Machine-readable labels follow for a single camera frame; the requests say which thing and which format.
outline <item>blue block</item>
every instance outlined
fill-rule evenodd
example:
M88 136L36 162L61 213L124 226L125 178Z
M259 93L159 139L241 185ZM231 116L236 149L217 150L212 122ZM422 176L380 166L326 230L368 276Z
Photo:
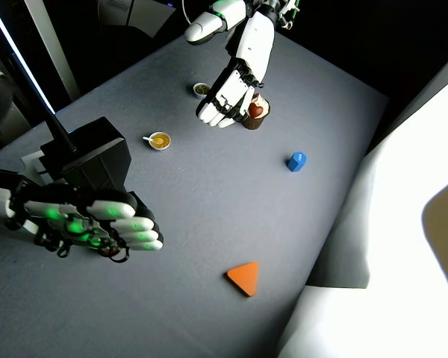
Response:
M296 151L292 154L291 159L287 163L287 167L291 172L298 172L304 166L307 161L307 156L301 151Z

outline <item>orange triangle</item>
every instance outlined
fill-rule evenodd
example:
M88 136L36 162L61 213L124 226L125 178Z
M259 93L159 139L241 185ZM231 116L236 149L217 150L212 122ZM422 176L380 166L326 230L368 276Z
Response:
M243 292L250 296L255 295L257 279L259 276L259 264L247 263L227 271L227 277L234 282Z

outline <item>cable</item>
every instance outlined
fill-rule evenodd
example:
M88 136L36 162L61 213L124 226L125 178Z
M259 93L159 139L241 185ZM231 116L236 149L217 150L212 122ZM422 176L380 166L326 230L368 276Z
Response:
M189 20L189 17L187 17L186 9L184 8L184 0L182 0L181 3L182 3L182 13L184 14L184 17L186 18L187 23L188 23L189 25L191 25L191 21Z

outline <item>gray table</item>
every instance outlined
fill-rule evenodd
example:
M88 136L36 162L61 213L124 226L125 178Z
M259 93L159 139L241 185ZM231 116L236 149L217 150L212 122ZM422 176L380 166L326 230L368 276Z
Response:
M0 357L271 357L387 99L276 35L257 131L195 116L188 87L228 62L223 37L178 39L59 112L67 129L107 116L128 140L126 181L155 212L160 252L122 265L74 248L61 260L0 238ZM156 152L141 136L166 131ZM41 125L0 152L0 168L50 139ZM284 161L308 155L291 173ZM258 261L257 295L223 277Z

